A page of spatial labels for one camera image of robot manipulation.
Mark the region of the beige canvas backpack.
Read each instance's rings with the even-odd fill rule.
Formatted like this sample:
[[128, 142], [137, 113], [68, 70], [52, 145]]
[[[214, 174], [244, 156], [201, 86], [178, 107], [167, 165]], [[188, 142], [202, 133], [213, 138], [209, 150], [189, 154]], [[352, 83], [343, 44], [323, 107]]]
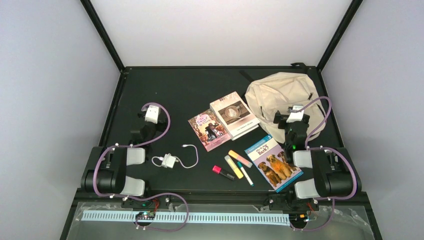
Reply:
[[251, 82], [244, 96], [261, 128], [282, 144], [285, 142], [285, 130], [273, 123], [275, 114], [288, 114], [289, 107], [304, 107], [319, 97], [308, 75], [289, 72], [278, 72]]

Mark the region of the dog bark reader book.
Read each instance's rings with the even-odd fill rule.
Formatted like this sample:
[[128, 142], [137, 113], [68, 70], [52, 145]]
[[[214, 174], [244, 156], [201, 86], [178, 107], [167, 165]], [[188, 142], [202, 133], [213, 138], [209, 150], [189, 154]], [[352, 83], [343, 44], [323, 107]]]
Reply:
[[277, 193], [303, 175], [299, 167], [288, 163], [285, 151], [271, 135], [263, 137], [244, 152]]

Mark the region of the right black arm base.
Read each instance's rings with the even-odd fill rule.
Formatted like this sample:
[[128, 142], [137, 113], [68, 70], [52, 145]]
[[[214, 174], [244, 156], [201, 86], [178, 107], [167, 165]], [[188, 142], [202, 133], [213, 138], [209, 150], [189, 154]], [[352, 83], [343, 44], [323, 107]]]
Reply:
[[297, 229], [303, 229], [307, 223], [317, 219], [318, 204], [312, 198], [298, 198], [294, 189], [269, 194], [263, 204], [272, 211], [288, 214], [289, 223]]

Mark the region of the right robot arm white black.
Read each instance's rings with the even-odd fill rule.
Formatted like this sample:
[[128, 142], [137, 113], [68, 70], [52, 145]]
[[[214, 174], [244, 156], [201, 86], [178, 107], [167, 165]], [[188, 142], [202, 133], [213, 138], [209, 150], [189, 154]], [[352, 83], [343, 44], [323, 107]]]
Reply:
[[312, 170], [312, 178], [298, 181], [294, 190], [286, 193], [285, 204], [293, 210], [299, 209], [305, 199], [352, 198], [362, 190], [360, 177], [353, 166], [346, 148], [304, 146], [310, 116], [289, 122], [289, 115], [277, 111], [273, 123], [284, 130], [283, 159], [295, 167]]

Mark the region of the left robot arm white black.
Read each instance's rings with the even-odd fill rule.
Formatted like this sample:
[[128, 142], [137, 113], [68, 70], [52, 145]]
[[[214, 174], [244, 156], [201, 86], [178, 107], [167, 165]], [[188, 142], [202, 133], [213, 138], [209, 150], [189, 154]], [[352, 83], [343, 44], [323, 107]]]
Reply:
[[104, 146], [92, 148], [84, 172], [81, 177], [80, 187], [88, 193], [100, 195], [123, 195], [142, 197], [148, 188], [145, 180], [127, 175], [127, 167], [141, 165], [146, 161], [149, 145], [135, 147], [162, 134], [168, 127], [169, 118], [165, 113], [158, 115], [157, 122], [146, 113], [139, 113], [140, 128], [130, 131], [131, 138], [128, 147], [119, 145], [107, 153]]

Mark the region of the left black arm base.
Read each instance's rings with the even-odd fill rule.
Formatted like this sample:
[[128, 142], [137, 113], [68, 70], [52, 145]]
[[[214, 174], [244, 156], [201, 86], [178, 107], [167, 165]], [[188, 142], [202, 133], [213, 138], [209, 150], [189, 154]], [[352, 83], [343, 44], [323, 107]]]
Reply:
[[126, 201], [121, 202], [121, 207], [123, 209], [132, 209], [133, 212], [137, 214], [139, 212], [161, 212], [168, 211], [168, 206], [170, 203], [170, 195], [164, 195], [160, 197], [153, 198], [148, 201], [138, 201], [134, 199], [127, 199]]

